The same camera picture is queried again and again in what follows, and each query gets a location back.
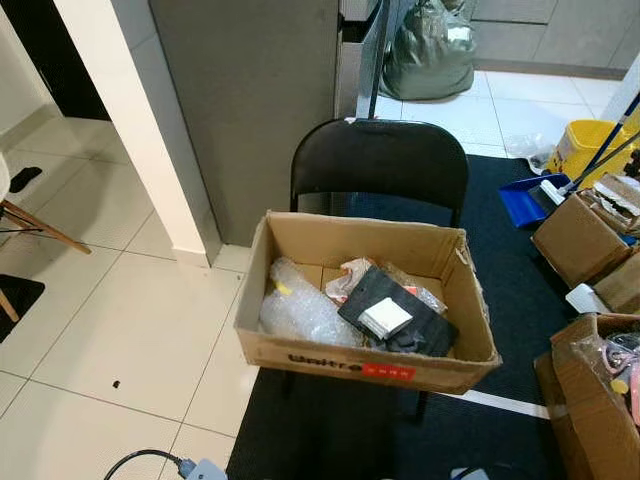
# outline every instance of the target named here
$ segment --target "red label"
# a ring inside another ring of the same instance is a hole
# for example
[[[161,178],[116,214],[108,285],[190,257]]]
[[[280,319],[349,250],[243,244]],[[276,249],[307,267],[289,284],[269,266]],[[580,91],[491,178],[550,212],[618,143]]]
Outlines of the red label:
[[[365,363],[362,366],[362,374],[368,377],[398,378],[411,380],[416,373],[415,368],[396,367],[395,365],[382,365],[380,363]]]

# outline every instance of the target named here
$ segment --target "power cord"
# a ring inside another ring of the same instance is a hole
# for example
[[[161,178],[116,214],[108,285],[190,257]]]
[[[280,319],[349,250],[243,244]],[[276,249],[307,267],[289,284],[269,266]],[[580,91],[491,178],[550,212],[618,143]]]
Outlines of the power cord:
[[[182,478],[187,478],[193,471],[193,469],[196,468],[195,462],[190,458],[179,458],[175,455],[171,455],[170,453],[163,452],[162,450],[154,450],[152,448],[148,448],[145,450],[138,450],[137,452],[130,453],[126,457],[119,460],[118,463],[111,467],[111,470],[109,470],[109,473],[107,473],[107,475],[104,477],[104,480],[111,480],[111,477],[113,477],[113,475],[122,465],[127,463],[129,460],[132,460],[136,457],[141,457],[142,455],[156,455],[158,457],[163,457],[171,460],[176,464],[176,467],[178,467],[178,473]]]

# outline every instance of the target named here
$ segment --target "black folding chair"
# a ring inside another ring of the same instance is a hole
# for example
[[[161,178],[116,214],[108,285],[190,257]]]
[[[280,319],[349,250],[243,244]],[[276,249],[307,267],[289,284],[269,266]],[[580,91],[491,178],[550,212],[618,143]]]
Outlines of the black folding chair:
[[[332,120],[302,140],[291,167],[290,210],[310,193],[377,193],[432,203],[452,210],[457,227],[469,164],[458,141],[428,123]],[[285,392],[293,375],[285,374]],[[420,391],[415,421],[421,422],[427,392]]]

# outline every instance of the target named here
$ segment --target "cardboard box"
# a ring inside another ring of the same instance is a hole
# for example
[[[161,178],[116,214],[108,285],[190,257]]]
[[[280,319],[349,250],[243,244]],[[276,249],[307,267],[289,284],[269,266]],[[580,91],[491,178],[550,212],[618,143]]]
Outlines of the cardboard box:
[[[636,315],[589,314],[551,338],[553,368],[594,478],[640,478],[640,436],[621,396],[613,394],[573,344],[633,328]]]
[[[567,198],[532,240],[571,288],[598,281],[632,252],[579,195]]]
[[[640,183],[637,180],[606,174],[593,188],[581,191],[580,196],[616,232],[640,235]]]
[[[568,480],[593,480],[587,455],[573,428],[562,388],[553,370],[551,352],[537,358],[534,367]]]
[[[269,267],[280,256],[296,262],[318,287],[353,258],[392,262],[447,304],[446,316],[459,329],[450,355],[379,352],[262,333]],[[235,328],[251,364],[417,390],[464,393],[502,363],[465,231],[418,223],[269,212],[253,240]]]
[[[640,252],[629,257],[593,287],[617,313],[640,313]]]

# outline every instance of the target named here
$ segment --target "black mat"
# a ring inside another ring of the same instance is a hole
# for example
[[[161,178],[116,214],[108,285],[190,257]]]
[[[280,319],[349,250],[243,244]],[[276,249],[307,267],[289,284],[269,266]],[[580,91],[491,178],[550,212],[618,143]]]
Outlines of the black mat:
[[[573,313],[564,287],[516,230],[498,187],[527,178],[523,164],[488,157],[472,166],[462,217],[492,331],[504,365],[474,387],[482,392],[542,403],[532,362],[549,336]],[[348,213],[446,225],[448,213],[417,202],[353,195]],[[261,369],[227,473],[231,480],[382,479],[445,480],[452,468],[505,463],[536,480],[563,479],[549,422],[433,394],[416,426],[398,417],[415,409],[416,393],[308,375],[296,375],[291,396],[281,372]],[[517,471],[491,480],[519,480]]]
[[[9,303],[18,316],[22,318],[44,292],[44,283],[10,275],[0,275],[0,289],[9,299]],[[0,308],[0,342],[11,333],[15,326],[16,324],[11,321],[9,315]]]
[[[489,306],[491,330],[504,365],[474,387],[485,393],[542,403],[533,360],[549,350],[549,337],[575,317],[568,288],[518,230],[498,188],[532,176],[524,161],[470,156],[471,175],[462,212],[471,256]],[[448,225],[449,211],[402,198],[352,195],[347,215]]]

